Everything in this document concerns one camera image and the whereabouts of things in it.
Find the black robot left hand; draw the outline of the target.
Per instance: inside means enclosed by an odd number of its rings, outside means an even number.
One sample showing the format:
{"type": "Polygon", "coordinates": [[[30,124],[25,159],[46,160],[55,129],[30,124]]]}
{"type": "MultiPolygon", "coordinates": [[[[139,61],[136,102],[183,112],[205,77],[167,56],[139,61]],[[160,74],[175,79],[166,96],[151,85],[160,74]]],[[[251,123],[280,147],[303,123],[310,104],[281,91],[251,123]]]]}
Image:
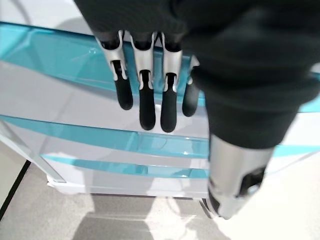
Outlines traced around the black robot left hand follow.
{"type": "Polygon", "coordinates": [[[161,32],[165,50],[184,50],[199,65],[209,125],[206,206],[230,219],[260,188],[274,148],[301,105],[320,92],[317,0],[78,0],[108,50],[126,30],[136,47],[161,32]]]}

